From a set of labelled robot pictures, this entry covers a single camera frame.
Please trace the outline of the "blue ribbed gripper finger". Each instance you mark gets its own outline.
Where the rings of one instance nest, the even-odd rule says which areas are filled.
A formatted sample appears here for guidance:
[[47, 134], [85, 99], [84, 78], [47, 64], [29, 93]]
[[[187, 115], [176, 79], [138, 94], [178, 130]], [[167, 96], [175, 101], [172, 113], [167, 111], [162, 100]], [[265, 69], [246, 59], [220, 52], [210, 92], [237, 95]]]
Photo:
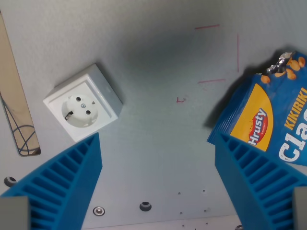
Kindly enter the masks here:
[[95, 133], [30, 172], [1, 197], [28, 198], [32, 230], [80, 230], [101, 170]]
[[215, 137], [215, 167], [245, 230], [293, 230], [292, 193], [306, 175], [235, 137]]

